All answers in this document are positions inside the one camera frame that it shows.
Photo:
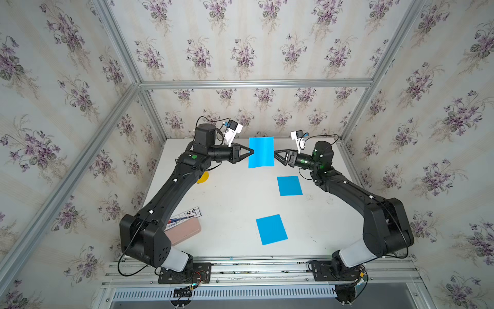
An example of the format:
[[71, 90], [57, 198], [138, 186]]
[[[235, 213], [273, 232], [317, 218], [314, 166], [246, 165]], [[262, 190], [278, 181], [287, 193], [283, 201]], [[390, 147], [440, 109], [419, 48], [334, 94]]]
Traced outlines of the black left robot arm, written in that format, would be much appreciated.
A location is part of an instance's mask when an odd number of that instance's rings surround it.
[[125, 215], [119, 224], [123, 256], [154, 268], [183, 272], [192, 256], [173, 247], [165, 228], [187, 191], [207, 172], [212, 162], [236, 164], [254, 150], [234, 142], [243, 126], [236, 121], [225, 124], [223, 143], [216, 144], [221, 130], [210, 123], [200, 124], [194, 138], [176, 160], [174, 170], [158, 193], [135, 215]]

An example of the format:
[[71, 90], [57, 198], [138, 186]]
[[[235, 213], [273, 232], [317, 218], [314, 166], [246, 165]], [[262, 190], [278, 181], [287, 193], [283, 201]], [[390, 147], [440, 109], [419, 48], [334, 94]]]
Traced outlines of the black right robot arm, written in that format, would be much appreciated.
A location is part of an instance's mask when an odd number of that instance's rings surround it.
[[333, 167], [334, 151], [329, 142], [318, 141], [311, 154], [296, 149], [274, 151], [274, 158], [289, 167], [310, 171], [311, 181], [326, 193], [337, 196], [363, 218], [362, 237], [332, 255], [334, 273], [353, 270], [366, 262], [388, 256], [414, 244], [403, 203], [384, 198], [354, 184]]

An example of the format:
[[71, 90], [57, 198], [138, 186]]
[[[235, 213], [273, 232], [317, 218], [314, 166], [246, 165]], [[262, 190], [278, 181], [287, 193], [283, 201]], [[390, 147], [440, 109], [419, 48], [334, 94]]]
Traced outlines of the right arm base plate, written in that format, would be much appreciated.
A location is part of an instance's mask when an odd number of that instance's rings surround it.
[[360, 281], [365, 276], [364, 269], [346, 267], [339, 260], [311, 260], [307, 264], [315, 281]]

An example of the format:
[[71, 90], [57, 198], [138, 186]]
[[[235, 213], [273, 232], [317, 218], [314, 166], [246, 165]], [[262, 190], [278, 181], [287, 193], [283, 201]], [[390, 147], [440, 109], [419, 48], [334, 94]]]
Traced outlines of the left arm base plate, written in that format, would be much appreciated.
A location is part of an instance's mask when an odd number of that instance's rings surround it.
[[193, 262], [192, 264], [188, 264], [182, 272], [161, 268], [158, 283], [161, 285], [198, 285], [200, 283], [210, 283], [211, 273], [211, 263]]

